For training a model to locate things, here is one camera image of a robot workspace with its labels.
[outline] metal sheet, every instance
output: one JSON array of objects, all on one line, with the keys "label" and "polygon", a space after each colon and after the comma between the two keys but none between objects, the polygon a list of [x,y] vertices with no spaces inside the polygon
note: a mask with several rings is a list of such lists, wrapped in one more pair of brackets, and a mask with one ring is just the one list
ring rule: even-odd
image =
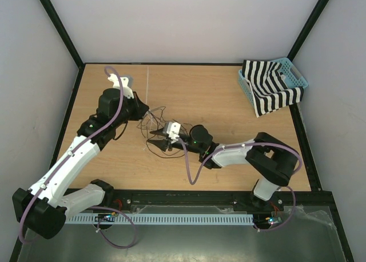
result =
[{"label": "metal sheet", "polygon": [[[115,225],[106,235],[126,245],[132,229]],[[137,245],[120,250],[107,245],[91,224],[65,225],[55,238],[24,246],[19,261],[345,261],[334,228],[298,216],[268,233],[249,226],[139,225],[138,238]]]}]

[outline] cable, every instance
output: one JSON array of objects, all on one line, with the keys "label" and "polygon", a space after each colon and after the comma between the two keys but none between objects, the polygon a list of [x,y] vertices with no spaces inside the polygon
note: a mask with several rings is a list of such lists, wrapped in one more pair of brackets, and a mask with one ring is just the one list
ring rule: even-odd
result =
[{"label": "cable", "polygon": [[119,211],[118,209],[112,209],[112,208],[105,208],[105,207],[99,207],[99,206],[92,206],[90,207],[89,209],[101,209],[101,210],[107,210],[107,211],[111,211],[111,212],[116,212],[120,215],[123,215],[124,218],[127,219],[128,222],[130,222],[130,224],[132,225],[133,227],[133,231],[134,231],[134,234],[133,234],[133,240],[130,244],[128,244],[127,246],[120,246],[120,245],[116,245],[115,243],[112,243],[105,235],[104,233],[101,231],[99,225],[101,223],[101,221],[103,219],[99,219],[98,221],[98,225],[97,225],[97,232],[99,232],[104,240],[109,244],[111,245],[113,248],[117,248],[117,249],[128,249],[130,247],[132,247],[135,243],[136,243],[136,240],[137,240],[137,228],[136,228],[136,225],[134,224],[134,222],[132,222],[131,218],[128,217],[126,214],[124,214],[123,212]]},{"label": "cable", "polygon": [[254,228],[257,229],[258,232],[273,232],[276,231],[278,229],[280,229],[281,227],[283,227],[285,224],[288,223],[288,221],[291,219],[291,217],[293,216],[293,214],[295,213],[295,207],[296,207],[296,196],[295,196],[295,192],[293,191],[293,189],[290,186],[286,186],[286,188],[288,188],[291,191],[292,194],[292,199],[293,199],[293,204],[292,204],[292,210],[290,215],[287,217],[287,219],[280,225],[272,228],[272,229],[259,229],[256,225],[256,223],[253,223]]},{"label": "cable", "polygon": [[[167,120],[164,119],[163,115],[164,115],[164,110],[166,109],[166,106],[159,106],[155,109],[151,109],[149,110],[145,116],[143,117],[143,119],[138,123],[138,125],[136,126],[136,128],[140,129],[141,131],[141,135],[143,136],[143,138],[146,139],[145,144],[146,147],[148,148],[149,152],[153,153],[154,155],[156,155],[157,157],[163,158],[163,159],[174,159],[174,158],[180,158],[184,156],[184,153],[182,155],[179,156],[174,156],[177,153],[179,153],[181,150],[178,150],[174,153],[168,154],[166,152],[163,152],[162,150],[159,150],[164,156],[156,153],[155,151],[153,151],[150,148],[150,144],[148,143],[149,140],[153,139],[153,138],[157,138],[157,139],[162,139],[164,137],[162,136],[158,136],[158,135],[151,135],[149,136],[149,131],[153,131],[153,130],[159,130],[161,128],[164,127],[165,123],[169,122]],[[149,117],[149,121],[147,121],[147,123],[144,124],[145,119]],[[189,124],[189,123],[183,123],[184,125],[190,125],[191,127],[193,127],[193,125]],[[186,135],[188,135],[188,131],[186,129],[186,127],[184,127],[183,125],[181,125],[181,130],[183,131],[183,133],[185,133]]]},{"label": "cable", "polygon": [[116,138],[113,138],[114,141],[117,141],[118,139],[121,138],[121,136],[125,133],[125,130],[127,128],[127,124],[128,124],[128,121],[126,121],[126,124],[125,124],[125,127],[124,129],[122,130],[122,132],[120,133],[120,135],[118,135]]},{"label": "cable", "polygon": [[[117,111],[115,113],[115,115],[112,117],[112,119],[105,124],[103,127],[101,127],[100,129],[98,129],[96,132],[94,132],[93,134],[91,134],[89,137],[87,137],[86,139],[84,139],[82,142],[80,142],[72,151],[71,154],[75,153],[83,144],[85,144],[86,142],[88,142],[91,138],[93,138],[94,136],[98,135],[99,133],[101,133],[103,130],[105,130],[106,128],[108,128],[113,122],[114,120],[116,120],[116,118],[118,117],[121,109],[122,109],[122,103],[123,103],[123,96],[124,96],[124,90],[122,87],[122,81],[121,81],[121,76],[118,74],[118,71],[116,71],[113,67],[111,66],[105,66],[104,67],[104,73],[109,77],[111,74],[108,72],[108,69],[112,70],[113,73],[117,76],[118,79],[118,83],[120,84],[120,102],[118,104],[118,108]],[[55,169],[52,171],[52,173],[50,174],[50,176],[46,179],[46,181],[44,182],[44,185],[47,185],[51,179],[55,176],[55,174],[59,171],[59,169],[68,161],[68,159],[71,157],[71,155],[67,155],[56,167]],[[37,200],[37,198],[39,197],[39,195],[41,194],[41,192],[43,191],[42,188],[40,188],[35,195],[33,196],[33,198],[30,200],[30,202],[28,203],[28,206],[25,208],[23,215],[21,217],[20,220],[20,226],[19,226],[19,240],[20,242],[22,242],[23,244],[30,244],[33,241],[27,241],[25,240],[24,236],[23,236],[23,226],[24,226],[24,222],[25,219],[29,213],[29,210],[31,209],[31,207],[33,206],[34,202]]]}]

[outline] black wire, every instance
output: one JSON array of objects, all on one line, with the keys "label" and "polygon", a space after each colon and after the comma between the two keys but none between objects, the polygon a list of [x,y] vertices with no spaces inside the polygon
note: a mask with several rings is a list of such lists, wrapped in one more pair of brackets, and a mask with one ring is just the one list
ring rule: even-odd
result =
[{"label": "black wire", "polygon": [[[164,117],[163,117],[163,114],[164,114],[164,110],[165,110],[165,109],[166,109],[166,106],[159,106],[159,107],[157,107],[157,108],[155,108],[155,109],[152,109],[152,110],[149,110],[149,111],[148,111],[148,113],[150,114],[150,116],[151,116],[151,117],[155,120],[155,122],[156,122],[156,129],[149,128],[149,122],[152,122],[152,120],[151,120],[151,119],[150,119],[149,121],[147,121],[147,122],[146,122],[146,124],[144,124],[145,118],[148,116],[148,114],[147,114],[147,115],[145,115],[145,116],[143,117],[143,119],[138,123],[138,125],[137,125],[136,127],[137,127],[138,129],[140,129],[140,131],[141,131],[141,135],[146,139],[146,142],[145,142],[146,147],[147,147],[147,148],[148,148],[148,150],[149,150],[151,153],[153,153],[154,155],[156,155],[156,156],[158,156],[158,157],[160,157],[160,158],[163,158],[163,159],[169,159],[169,158],[180,158],[180,157],[183,157],[183,156],[184,156],[184,153],[183,153],[182,155],[180,155],[180,156],[174,156],[174,155],[176,155],[177,153],[182,152],[183,150],[178,150],[178,151],[176,151],[176,152],[174,152],[174,153],[172,153],[172,154],[168,154],[168,153],[166,153],[166,152],[164,152],[164,151],[160,150],[160,152],[161,152],[162,154],[164,154],[164,155],[165,155],[165,156],[161,156],[161,155],[157,154],[156,152],[154,152],[153,150],[151,150],[151,148],[150,148],[150,146],[149,146],[149,144],[150,144],[150,143],[148,143],[148,140],[151,140],[151,139],[153,139],[153,138],[157,138],[157,139],[162,139],[162,138],[163,138],[163,136],[159,136],[159,135],[152,135],[151,137],[149,137],[149,131],[159,130],[159,129],[161,129],[161,128],[163,128],[163,127],[164,127],[165,123],[169,122],[169,121],[165,120],[165,119],[164,119]],[[160,114],[159,114],[159,113],[157,114],[157,115],[160,115],[159,117],[158,117],[158,116],[156,116],[156,115],[153,113],[153,112],[158,112],[158,111],[160,111]],[[183,125],[181,125],[181,130],[182,130],[185,134],[187,134],[187,135],[188,135],[188,131],[187,131],[186,127],[184,127]]]},{"label": "black wire", "polygon": [[122,130],[121,134],[117,136],[117,138],[113,138],[114,141],[117,141],[118,139],[121,138],[122,134],[124,134],[126,128],[127,128],[127,124],[128,124],[128,121],[126,121],[126,125],[124,127],[124,129]]}]

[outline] black joint housing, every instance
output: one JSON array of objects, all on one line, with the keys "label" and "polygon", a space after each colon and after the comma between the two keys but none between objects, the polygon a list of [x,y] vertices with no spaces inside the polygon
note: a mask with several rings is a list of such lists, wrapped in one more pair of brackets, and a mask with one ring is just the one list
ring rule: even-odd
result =
[{"label": "black joint housing", "polygon": [[[13,205],[18,222],[21,221],[23,213],[33,197],[33,194],[21,188],[13,194]],[[65,207],[54,208],[46,200],[37,198],[25,218],[24,225],[45,239],[50,239],[63,227],[66,221],[65,211]]]},{"label": "black joint housing", "polygon": [[[280,144],[293,149],[265,132],[258,133],[254,141]],[[273,151],[271,158],[265,154],[270,151]],[[298,161],[294,154],[288,152],[287,150],[272,146],[253,146],[251,150],[247,152],[246,160],[251,165],[253,165],[268,181],[278,186],[288,185]]]},{"label": "black joint housing", "polygon": [[100,206],[103,206],[103,207],[111,206],[112,201],[113,201],[114,187],[111,186],[110,184],[108,184],[107,182],[104,182],[100,179],[95,179],[90,183],[94,184],[94,185],[97,185],[97,186],[100,186],[105,192],[103,201],[102,201],[102,203],[100,203]]}]

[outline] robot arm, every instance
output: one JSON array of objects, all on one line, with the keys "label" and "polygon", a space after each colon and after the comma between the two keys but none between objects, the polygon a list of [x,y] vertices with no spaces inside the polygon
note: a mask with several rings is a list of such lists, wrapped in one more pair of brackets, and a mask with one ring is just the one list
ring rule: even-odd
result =
[{"label": "robot arm", "polygon": [[165,137],[163,140],[149,140],[163,151],[173,148],[183,149],[178,137],[183,140],[186,149],[189,152],[199,154],[199,162],[206,161],[204,166],[208,169],[222,168],[232,164],[251,164],[259,171],[261,178],[253,189],[253,196],[268,201],[273,193],[281,186],[287,186],[294,168],[297,163],[297,157],[287,150],[274,146],[261,146],[256,143],[272,143],[284,146],[291,151],[296,151],[272,137],[271,135],[260,132],[258,135],[247,142],[237,144],[218,144],[213,142],[213,137],[202,125],[196,125],[191,128],[189,135],[180,133],[180,124],[169,122],[164,128],[152,131],[151,134]]},{"label": "robot arm", "polygon": [[[63,227],[66,219],[93,205],[100,203],[109,205],[111,203],[113,187],[101,180],[94,180],[87,187],[67,196],[64,194],[83,167],[116,136],[116,129],[119,126],[128,121],[140,120],[149,110],[149,107],[140,101],[136,92],[131,90],[132,78],[121,77],[124,96],[122,97],[122,108],[117,118],[101,133],[96,134],[73,152],[77,145],[110,122],[117,112],[120,103],[120,85],[116,75],[111,74],[108,79],[114,82],[115,88],[104,90],[99,98],[96,113],[81,125],[67,151],[28,190],[19,188],[13,194],[15,215],[20,221],[34,194],[40,188],[43,189],[29,210],[25,218],[25,225],[46,239],[55,236]],[[67,156],[70,157],[66,162],[63,162]],[[46,180],[60,165],[58,172],[46,185]]]}]

